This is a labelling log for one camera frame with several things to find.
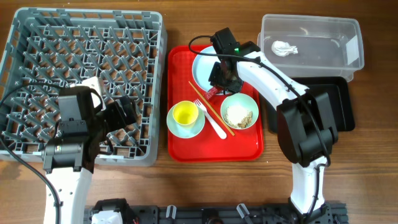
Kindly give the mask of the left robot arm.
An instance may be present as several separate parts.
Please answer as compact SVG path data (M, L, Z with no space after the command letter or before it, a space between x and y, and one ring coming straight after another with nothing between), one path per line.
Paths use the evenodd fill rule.
M43 169L50 182L46 189L45 223L83 223L100 143L108 133L137 121L136 105L127 96L107 106L94 106L96 90L75 86L60 90L59 136L51 138L42 152Z

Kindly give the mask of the red sauce packet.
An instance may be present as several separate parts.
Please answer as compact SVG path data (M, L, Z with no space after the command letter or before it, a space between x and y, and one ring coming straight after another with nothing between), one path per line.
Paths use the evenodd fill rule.
M217 86L213 86L211 89L209 89L205 94L204 94L204 98L206 100L211 99L213 96L215 96L217 93L219 93L221 91L221 89Z

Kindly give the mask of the yellow plastic cup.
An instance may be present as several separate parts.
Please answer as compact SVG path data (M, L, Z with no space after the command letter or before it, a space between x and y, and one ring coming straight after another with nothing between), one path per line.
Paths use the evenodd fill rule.
M191 128L198 119L198 108L191 101L180 101L172 109L173 119L183 128Z

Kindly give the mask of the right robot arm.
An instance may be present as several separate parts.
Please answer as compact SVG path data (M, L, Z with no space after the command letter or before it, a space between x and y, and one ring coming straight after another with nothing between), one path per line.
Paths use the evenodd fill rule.
M276 110L277 139L292 163L290 204L303 222L320 216L325 200L323 173L338 141L330 99L285 75L253 42L240 44L229 28L210 36L218 62L211 71L212 86L238 93L247 83Z

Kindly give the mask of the rice and peanut shells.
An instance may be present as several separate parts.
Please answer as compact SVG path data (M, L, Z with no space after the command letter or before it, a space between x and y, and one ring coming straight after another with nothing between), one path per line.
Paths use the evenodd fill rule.
M233 128L243 129L251 124L252 111L249 111L240 105L232 105L227 107L224 118Z

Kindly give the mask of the light blue small bowl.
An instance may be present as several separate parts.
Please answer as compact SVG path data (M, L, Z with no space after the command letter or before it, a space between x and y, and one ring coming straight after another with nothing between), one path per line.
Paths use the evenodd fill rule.
M202 110L198 110L198 118L191 128L183 128L176 122L176 120L174 120L172 113L175 107L176 105L171 107L167 114L167 127L169 131L174 136L182 139L189 139L197 136L203 130L206 121L205 115L203 114Z

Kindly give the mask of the light green bowl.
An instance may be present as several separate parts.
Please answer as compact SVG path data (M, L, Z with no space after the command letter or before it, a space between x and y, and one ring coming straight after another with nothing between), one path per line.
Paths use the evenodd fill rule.
M236 94L226 97L223 100L223 102L221 104L221 108L220 108L221 117L222 117L223 121L230 128L233 128L233 127L230 126L226 122L224 115L226 113L227 107L232 106L232 105L240 105L240 106L246 108L247 110L252 111L252 122L248 127L243 128L243 129L248 129L254 125L254 123L257 121L257 119L259 117L259 107L252 97L250 97L249 95L243 94L243 93L236 93Z

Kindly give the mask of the white napkin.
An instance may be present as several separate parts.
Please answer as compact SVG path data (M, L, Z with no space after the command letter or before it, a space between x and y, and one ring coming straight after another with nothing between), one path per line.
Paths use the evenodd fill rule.
M271 50L279 57L286 57L290 54L298 54L298 48L296 46L279 40L273 42L271 45Z

